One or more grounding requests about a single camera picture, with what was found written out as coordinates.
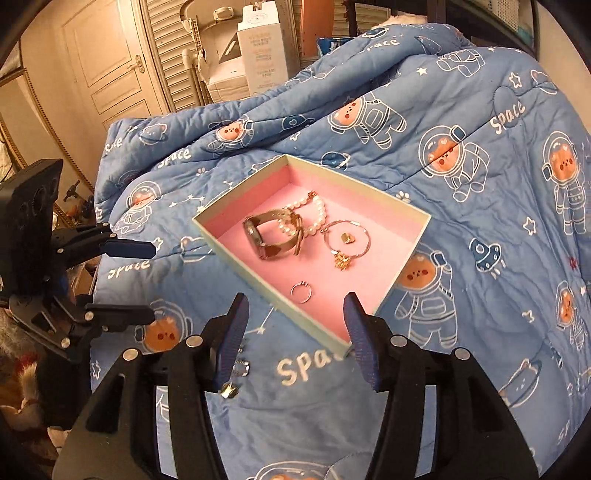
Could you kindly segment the gold square charm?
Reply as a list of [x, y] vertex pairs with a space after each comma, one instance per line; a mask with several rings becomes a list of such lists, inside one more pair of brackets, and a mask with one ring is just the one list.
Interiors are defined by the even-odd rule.
[[235, 384], [235, 382], [228, 381], [222, 385], [221, 391], [219, 391], [219, 395], [221, 395], [221, 397], [224, 400], [231, 400], [238, 395], [238, 392], [238, 384]]

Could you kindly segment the gold starburst earring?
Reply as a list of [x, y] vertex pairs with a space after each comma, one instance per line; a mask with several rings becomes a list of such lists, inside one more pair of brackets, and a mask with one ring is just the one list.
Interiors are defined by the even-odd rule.
[[338, 252], [334, 255], [334, 266], [336, 269], [339, 269], [339, 271], [345, 271], [349, 268], [349, 264], [351, 264], [352, 260], [352, 256]]

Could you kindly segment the pale green pink-lined box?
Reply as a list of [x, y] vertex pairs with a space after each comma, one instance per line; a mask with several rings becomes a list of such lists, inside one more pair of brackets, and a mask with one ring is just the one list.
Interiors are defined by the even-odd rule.
[[[353, 220], [372, 237], [367, 255], [339, 271], [321, 232], [304, 238], [301, 253], [277, 260], [256, 256], [243, 231], [247, 216], [295, 205], [305, 194], [314, 201], [297, 206], [304, 227]], [[349, 353], [344, 299], [353, 292], [377, 313], [418, 246], [431, 216], [402, 200], [335, 169], [290, 155], [277, 157], [219, 196], [193, 221], [212, 251], [267, 302], [322, 346]]]

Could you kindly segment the cream panelled door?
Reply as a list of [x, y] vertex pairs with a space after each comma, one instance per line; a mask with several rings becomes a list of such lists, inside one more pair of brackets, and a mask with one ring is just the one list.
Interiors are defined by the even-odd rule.
[[95, 131], [104, 133], [123, 118], [168, 111], [135, 18], [136, 1], [53, 1], [50, 6], [60, 54]]

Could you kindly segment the white louvered closet door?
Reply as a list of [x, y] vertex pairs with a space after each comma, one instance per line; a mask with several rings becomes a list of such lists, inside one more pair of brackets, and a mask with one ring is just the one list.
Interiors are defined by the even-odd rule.
[[181, 0], [141, 0], [139, 12], [156, 78], [169, 112], [202, 105], [195, 86], [195, 71], [183, 54], [195, 53], [190, 31], [180, 18]]

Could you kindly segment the white baby chair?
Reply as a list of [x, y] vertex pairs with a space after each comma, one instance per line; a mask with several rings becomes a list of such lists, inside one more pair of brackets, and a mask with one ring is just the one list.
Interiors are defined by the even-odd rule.
[[201, 104], [249, 98], [238, 42], [245, 1], [185, 1], [179, 19], [193, 41], [191, 74]]

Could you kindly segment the white tall carton box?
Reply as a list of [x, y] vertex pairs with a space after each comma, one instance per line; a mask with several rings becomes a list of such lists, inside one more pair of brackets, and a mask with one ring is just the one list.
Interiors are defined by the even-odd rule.
[[250, 95], [262, 94], [288, 80], [279, 12], [273, 1], [242, 8], [238, 42]]

